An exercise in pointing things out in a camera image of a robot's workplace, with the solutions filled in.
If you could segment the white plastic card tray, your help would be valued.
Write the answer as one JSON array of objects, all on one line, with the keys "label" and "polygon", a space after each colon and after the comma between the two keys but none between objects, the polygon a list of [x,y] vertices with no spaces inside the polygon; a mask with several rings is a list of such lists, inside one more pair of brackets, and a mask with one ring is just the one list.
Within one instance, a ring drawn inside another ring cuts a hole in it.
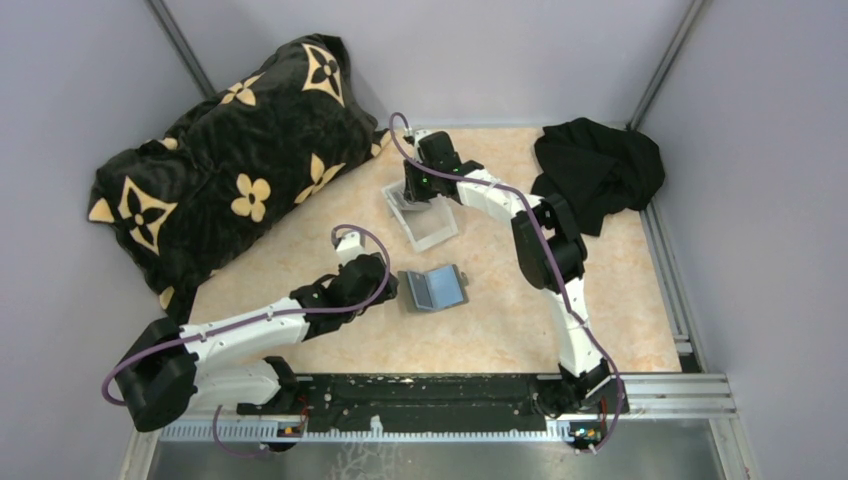
[{"label": "white plastic card tray", "polygon": [[422,253],[455,237],[459,229],[451,207],[444,197],[436,197],[428,203],[409,203],[406,210],[398,210],[388,200],[390,190],[404,190],[404,182],[398,181],[381,189],[391,216],[406,234],[412,249]]}]

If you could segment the black VIP card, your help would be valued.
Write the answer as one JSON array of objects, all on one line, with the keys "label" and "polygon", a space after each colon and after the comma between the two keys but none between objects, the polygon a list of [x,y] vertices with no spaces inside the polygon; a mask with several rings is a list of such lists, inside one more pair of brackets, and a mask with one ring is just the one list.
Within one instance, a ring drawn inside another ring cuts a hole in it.
[{"label": "black VIP card", "polygon": [[406,278],[414,308],[418,311],[433,311],[434,302],[428,276],[420,272],[407,271]]}]

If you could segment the grey card holder wallet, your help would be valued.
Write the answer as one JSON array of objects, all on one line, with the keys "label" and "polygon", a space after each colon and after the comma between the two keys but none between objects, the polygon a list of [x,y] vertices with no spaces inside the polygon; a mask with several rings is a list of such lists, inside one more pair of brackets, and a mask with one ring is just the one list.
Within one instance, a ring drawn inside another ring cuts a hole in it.
[{"label": "grey card holder wallet", "polygon": [[469,302],[467,287],[469,280],[467,275],[460,270],[456,264],[448,264],[428,271],[414,271],[424,273],[429,278],[430,291],[433,297],[433,311],[418,311],[412,304],[410,290],[406,278],[407,271],[399,271],[399,295],[406,310],[413,314],[436,313],[465,305]]}]

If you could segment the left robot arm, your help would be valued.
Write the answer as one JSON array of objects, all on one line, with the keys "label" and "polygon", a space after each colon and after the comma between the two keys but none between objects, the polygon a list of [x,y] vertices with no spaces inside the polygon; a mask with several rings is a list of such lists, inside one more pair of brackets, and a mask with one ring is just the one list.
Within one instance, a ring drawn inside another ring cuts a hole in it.
[{"label": "left robot arm", "polygon": [[128,349],[113,380],[139,432],[218,407],[285,414],[300,399],[289,364],[275,356],[251,365],[243,359],[335,332],[369,307],[395,299],[397,289],[380,254],[361,254],[337,273],[252,312],[196,325],[160,318]]}]

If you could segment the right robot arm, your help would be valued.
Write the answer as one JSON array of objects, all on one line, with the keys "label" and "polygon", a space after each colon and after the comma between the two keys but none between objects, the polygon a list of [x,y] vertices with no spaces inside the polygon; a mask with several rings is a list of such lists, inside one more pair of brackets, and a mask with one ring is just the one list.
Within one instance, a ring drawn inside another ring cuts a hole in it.
[{"label": "right robot arm", "polygon": [[461,160],[444,131],[408,132],[404,197],[441,196],[479,210],[511,229],[519,269],[546,298],[556,331],[561,381],[551,395],[557,412],[588,412],[607,404],[619,414],[625,387],[609,353],[593,334],[585,299],[587,248],[569,203],[558,194],[524,193],[476,161]]}]

